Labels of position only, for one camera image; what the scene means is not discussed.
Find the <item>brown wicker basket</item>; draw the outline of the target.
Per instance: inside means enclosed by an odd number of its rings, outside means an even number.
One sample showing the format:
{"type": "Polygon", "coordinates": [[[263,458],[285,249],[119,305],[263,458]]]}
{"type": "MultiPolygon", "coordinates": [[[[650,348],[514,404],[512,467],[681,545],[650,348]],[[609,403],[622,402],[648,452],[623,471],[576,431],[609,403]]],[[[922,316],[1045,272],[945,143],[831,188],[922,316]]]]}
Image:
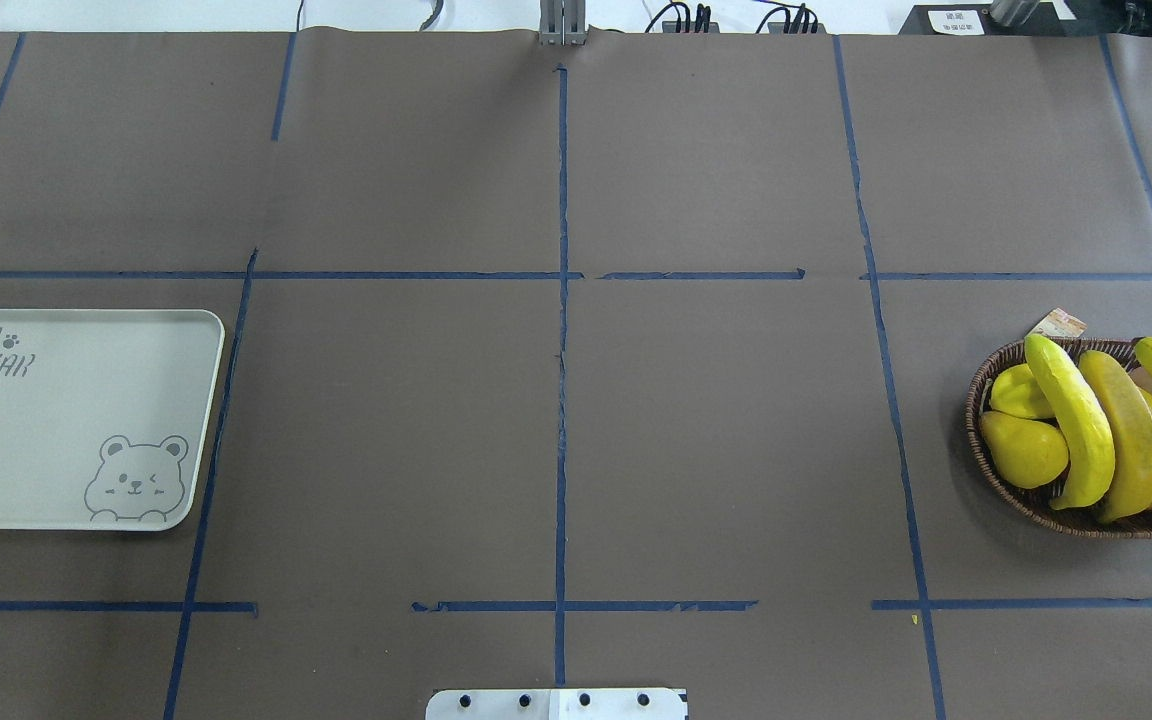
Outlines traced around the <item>brown wicker basket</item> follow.
{"type": "Polygon", "coordinates": [[[972,457],[972,464],[984,486],[992,488],[996,497],[1011,506],[1015,511],[1020,511],[1024,518],[1033,521],[1039,526],[1056,530],[1059,533],[1083,538],[1152,541],[1152,511],[1117,520],[1114,524],[1102,524],[1096,520],[1097,510],[1093,507],[1051,509],[1049,500],[1061,491],[1064,477],[1041,488],[1018,488],[996,473],[996,467],[980,433],[980,416],[990,407],[990,392],[996,377],[1024,361],[1023,342],[1014,341],[1001,346],[975,370],[972,382],[967,389],[963,415],[965,450],[972,457]]]}

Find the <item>yellow pear upper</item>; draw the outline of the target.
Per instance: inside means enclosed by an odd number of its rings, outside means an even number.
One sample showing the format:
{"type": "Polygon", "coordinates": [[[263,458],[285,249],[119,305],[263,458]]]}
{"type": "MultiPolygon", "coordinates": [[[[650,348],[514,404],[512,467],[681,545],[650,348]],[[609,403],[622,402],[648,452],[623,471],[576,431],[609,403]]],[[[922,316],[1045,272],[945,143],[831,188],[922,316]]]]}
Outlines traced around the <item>yellow pear upper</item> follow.
{"type": "Polygon", "coordinates": [[[1002,370],[993,379],[988,397],[990,409],[996,414],[1018,416],[1026,420],[1055,419],[1055,410],[1044,396],[1026,363],[1020,363],[1002,370]]]}

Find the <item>yellow pear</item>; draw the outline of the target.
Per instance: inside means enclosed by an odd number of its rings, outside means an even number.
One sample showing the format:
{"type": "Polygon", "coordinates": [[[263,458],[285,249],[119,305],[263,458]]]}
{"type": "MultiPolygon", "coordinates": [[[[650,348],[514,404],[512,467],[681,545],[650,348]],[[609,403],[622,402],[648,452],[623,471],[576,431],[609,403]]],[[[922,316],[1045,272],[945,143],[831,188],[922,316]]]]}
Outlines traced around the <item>yellow pear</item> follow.
{"type": "Polygon", "coordinates": [[[1055,410],[1044,396],[1026,363],[1020,363],[1002,370],[993,379],[988,397],[990,409],[996,414],[1018,416],[1026,420],[1055,419],[1055,410]]]}
{"type": "Polygon", "coordinates": [[[996,473],[1018,488],[1041,488],[1058,480],[1070,464],[1061,430],[1000,411],[980,416],[980,433],[996,473]]]}

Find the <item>yellow pear lower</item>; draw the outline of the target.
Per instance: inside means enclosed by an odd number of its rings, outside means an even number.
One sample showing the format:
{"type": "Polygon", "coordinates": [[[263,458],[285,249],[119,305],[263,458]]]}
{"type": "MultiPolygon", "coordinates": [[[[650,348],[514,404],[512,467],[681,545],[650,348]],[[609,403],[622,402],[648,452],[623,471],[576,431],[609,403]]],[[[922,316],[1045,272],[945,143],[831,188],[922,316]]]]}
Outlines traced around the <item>yellow pear lower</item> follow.
{"type": "Polygon", "coordinates": [[[980,433],[996,473],[1018,488],[1041,488],[1058,480],[1070,464],[1061,430],[1000,411],[980,416],[980,433]]]}

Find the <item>small paper tag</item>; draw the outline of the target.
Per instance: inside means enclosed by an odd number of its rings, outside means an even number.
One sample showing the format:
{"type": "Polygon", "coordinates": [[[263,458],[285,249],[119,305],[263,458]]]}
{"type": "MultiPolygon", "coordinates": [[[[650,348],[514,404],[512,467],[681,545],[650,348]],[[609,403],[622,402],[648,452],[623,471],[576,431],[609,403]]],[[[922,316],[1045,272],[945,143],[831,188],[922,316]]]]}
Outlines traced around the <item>small paper tag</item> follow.
{"type": "Polygon", "coordinates": [[[1085,332],[1087,332],[1087,323],[1083,323],[1078,316],[1068,313],[1062,306],[1053,306],[1026,334],[1043,334],[1043,336],[1056,338],[1056,340],[1075,340],[1075,338],[1082,338],[1085,332]]]}

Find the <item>black labelled box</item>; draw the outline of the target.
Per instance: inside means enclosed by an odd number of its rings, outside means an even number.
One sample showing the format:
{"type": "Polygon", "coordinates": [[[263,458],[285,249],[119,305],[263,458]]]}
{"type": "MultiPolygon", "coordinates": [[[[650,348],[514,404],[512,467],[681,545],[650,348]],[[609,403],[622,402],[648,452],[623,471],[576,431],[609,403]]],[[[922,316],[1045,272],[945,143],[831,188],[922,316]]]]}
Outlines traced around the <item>black labelled box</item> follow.
{"type": "Polygon", "coordinates": [[[1006,26],[991,10],[992,3],[920,3],[905,15],[897,35],[919,36],[1033,36],[1071,37],[1073,18],[1062,18],[1059,6],[1052,1],[1028,1],[1021,10],[1030,10],[1024,22],[1006,26]]]}

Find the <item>bright yellow banana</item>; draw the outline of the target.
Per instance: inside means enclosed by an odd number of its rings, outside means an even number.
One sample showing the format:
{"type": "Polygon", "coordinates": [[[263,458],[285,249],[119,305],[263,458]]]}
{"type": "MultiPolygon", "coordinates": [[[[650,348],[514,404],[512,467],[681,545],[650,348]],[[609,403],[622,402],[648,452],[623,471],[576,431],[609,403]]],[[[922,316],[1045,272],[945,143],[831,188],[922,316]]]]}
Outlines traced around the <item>bright yellow banana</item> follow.
{"type": "Polygon", "coordinates": [[[1043,336],[1026,334],[1024,355],[1030,373],[1052,407],[1068,445],[1069,469],[1053,510],[1085,509],[1107,495],[1116,471],[1116,450],[1111,423],[1091,384],[1064,347],[1043,336]]]}

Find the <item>white bear print tray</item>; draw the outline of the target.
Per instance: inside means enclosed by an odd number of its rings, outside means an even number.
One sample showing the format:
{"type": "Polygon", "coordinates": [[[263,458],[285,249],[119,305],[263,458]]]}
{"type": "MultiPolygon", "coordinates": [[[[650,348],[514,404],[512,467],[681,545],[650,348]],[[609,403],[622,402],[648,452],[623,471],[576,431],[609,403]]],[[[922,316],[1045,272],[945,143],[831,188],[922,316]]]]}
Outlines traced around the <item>white bear print tray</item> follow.
{"type": "Polygon", "coordinates": [[[225,340],[202,309],[0,309],[0,529],[182,523],[225,340]]]}

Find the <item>dull yellow banana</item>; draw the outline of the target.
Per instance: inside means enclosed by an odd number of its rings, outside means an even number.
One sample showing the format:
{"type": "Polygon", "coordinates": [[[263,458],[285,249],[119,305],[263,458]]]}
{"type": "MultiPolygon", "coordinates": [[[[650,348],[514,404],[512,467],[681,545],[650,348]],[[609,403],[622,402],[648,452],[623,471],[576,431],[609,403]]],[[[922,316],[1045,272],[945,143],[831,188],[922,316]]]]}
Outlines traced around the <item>dull yellow banana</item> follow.
{"type": "Polygon", "coordinates": [[[1152,411],[1123,365],[1111,355],[1087,351],[1079,373],[1094,392],[1114,439],[1115,470],[1097,520],[1130,518],[1152,506],[1152,411]]]}

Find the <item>aluminium profile post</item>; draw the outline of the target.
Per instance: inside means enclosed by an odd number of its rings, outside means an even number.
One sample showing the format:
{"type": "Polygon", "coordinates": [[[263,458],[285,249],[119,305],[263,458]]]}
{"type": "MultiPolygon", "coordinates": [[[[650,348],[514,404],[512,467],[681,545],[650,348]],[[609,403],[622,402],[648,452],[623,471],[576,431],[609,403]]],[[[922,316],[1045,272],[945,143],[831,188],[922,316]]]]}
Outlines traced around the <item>aluminium profile post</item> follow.
{"type": "Polygon", "coordinates": [[[582,46],[588,41],[585,0],[540,0],[538,29],[541,46],[582,46]]]}

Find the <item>white metal base plate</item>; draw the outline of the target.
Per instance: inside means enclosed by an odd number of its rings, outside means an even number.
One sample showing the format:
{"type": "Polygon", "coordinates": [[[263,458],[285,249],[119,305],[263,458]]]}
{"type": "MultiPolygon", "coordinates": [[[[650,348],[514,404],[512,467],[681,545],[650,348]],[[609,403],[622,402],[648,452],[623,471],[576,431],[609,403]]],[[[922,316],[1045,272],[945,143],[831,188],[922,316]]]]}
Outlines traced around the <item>white metal base plate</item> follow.
{"type": "Polygon", "coordinates": [[[689,719],[684,689],[664,687],[448,689],[426,719],[689,719]]]}

